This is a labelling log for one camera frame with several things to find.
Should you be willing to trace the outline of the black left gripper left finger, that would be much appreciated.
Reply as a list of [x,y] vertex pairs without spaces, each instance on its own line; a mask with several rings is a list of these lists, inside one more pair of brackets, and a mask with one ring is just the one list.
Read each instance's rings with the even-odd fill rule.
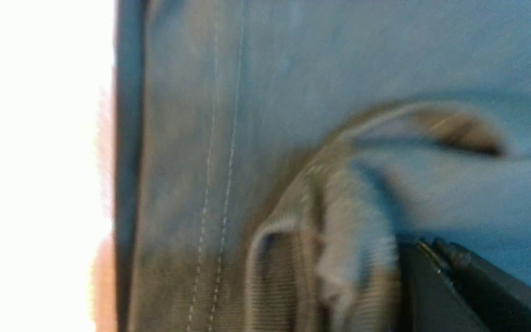
[[424,242],[399,245],[399,332],[488,332],[453,286],[448,269]]

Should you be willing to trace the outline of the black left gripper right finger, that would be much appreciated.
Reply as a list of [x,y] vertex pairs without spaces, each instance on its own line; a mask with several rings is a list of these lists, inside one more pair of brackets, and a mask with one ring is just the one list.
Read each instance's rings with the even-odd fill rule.
[[531,332],[531,287],[459,244],[441,239],[426,244],[489,332]]

